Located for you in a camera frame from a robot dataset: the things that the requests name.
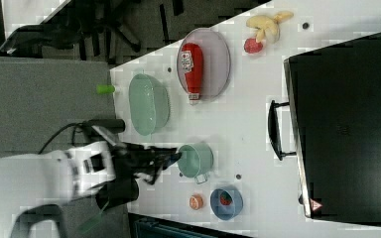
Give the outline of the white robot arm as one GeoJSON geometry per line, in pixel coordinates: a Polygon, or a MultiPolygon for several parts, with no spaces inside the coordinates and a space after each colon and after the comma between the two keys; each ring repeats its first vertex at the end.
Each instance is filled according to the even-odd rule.
{"type": "Polygon", "coordinates": [[[181,155],[176,148],[97,141],[65,151],[0,158],[0,238],[28,238],[30,229],[45,220],[63,230],[63,205],[136,174],[150,176],[152,184],[181,155]]]}

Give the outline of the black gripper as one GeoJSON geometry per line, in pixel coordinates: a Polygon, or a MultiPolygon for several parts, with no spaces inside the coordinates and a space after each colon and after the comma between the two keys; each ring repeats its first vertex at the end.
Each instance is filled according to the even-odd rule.
{"type": "Polygon", "coordinates": [[[117,179],[137,179],[139,174],[144,174],[144,182],[149,185],[154,185],[161,171],[166,170],[182,156],[177,148],[145,148],[130,143],[112,146],[110,153],[117,179]]]}

